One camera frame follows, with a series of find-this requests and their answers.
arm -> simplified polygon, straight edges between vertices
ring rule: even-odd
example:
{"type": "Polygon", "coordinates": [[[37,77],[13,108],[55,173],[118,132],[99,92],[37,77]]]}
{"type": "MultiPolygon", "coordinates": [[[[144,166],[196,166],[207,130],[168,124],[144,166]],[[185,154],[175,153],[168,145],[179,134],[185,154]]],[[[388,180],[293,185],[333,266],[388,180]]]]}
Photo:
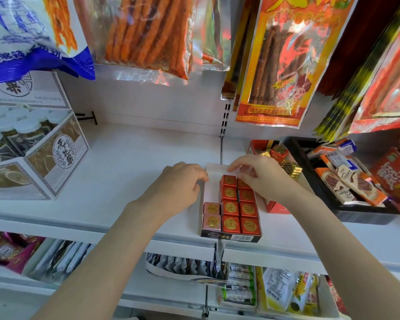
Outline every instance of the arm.
{"type": "Polygon", "coordinates": [[[167,166],[122,214],[32,320],[111,319],[123,290],[150,239],[169,218],[197,200],[197,180],[208,181],[198,165],[167,166]]]}
{"type": "Polygon", "coordinates": [[[229,167],[266,199],[286,207],[312,242],[353,319],[400,319],[400,281],[327,206],[268,157],[247,155],[229,167]]]}

hand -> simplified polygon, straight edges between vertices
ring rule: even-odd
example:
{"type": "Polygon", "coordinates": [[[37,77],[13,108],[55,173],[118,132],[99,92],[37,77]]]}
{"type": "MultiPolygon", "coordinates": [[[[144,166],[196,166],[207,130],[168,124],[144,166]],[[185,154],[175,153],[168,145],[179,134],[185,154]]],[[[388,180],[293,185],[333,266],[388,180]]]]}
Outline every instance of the hand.
{"type": "Polygon", "coordinates": [[[160,213],[164,221],[192,205],[200,192],[198,180],[207,182],[206,170],[197,164],[179,162],[166,166],[161,175],[137,200],[160,213]]]}
{"type": "Polygon", "coordinates": [[[273,158],[261,155],[241,156],[233,161],[228,172],[239,167],[238,177],[268,200],[283,204],[293,193],[304,190],[273,158]]]}

barcode label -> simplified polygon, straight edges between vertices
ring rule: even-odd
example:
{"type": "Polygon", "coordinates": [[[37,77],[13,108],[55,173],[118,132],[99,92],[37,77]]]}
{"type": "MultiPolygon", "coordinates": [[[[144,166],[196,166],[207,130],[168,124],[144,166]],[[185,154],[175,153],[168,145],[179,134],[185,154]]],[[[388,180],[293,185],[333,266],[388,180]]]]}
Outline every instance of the barcode label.
{"type": "Polygon", "coordinates": [[[251,242],[253,236],[232,235],[230,240],[238,240],[240,242],[251,242]]]}
{"type": "Polygon", "coordinates": [[[280,301],[280,297],[278,295],[274,294],[273,291],[270,290],[269,288],[267,288],[267,294],[271,295],[274,298],[274,300],[276,300],[277,302],[280,301]]]}

floor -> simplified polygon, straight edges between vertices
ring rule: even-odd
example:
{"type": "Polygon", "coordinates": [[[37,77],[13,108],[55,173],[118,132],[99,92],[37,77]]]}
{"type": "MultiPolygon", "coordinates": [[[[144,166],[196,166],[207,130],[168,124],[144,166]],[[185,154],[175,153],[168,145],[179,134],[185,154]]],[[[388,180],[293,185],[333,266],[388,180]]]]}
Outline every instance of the floor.
{"type": "MultiPolygon", "coordinates": [[[[47,299],[48,296],[0,289],[0,320],[29,320],[47,299]]],[[[190,317],[120,306],[117,307],[113,319],[128,319],[139,315],[147,320],[194,320],[190,317]]]]}

white shelf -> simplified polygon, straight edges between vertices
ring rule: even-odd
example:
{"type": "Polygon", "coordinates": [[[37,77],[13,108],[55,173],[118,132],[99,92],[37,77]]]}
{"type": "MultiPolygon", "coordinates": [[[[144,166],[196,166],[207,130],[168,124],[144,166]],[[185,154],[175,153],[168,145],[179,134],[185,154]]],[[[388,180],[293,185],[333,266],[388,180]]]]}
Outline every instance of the white shelf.
{"type": "MultiPolygon", "coordinates": [[[[223,164],[246,153],[248,140],[225,137],[223,164]]],[[[256,244],[225,241],[226,262],[303,270],[326,274],[308,236],[292,215],[261,213],[262,238],[256,244]]],[[[392,223],[344,225],[398,279],[400,279],[400,217],[392,223]]]]}
{"type": "MultiPolygon", "coordinates": [[[[0,288],[25,293],[51,295],[58,288],[31,280],[0,266],[0,288]]],[[[120,306],[168,312],[201,318],[206,301],[206,284],[149,276],[142,255],[124,289],[120,306]]]]}
{"type": "MultiPolygon", "coordinates": [[[[97,243],[124,206],[167,165],[220,162],[220,138],[119,124],[82,129],[90,152],[56,201],[0,200],[0,231],[97,243]]],[[[213,260],[216,240],[199,235],[200,200],[168,220],[146,251],[213,260]]]]}

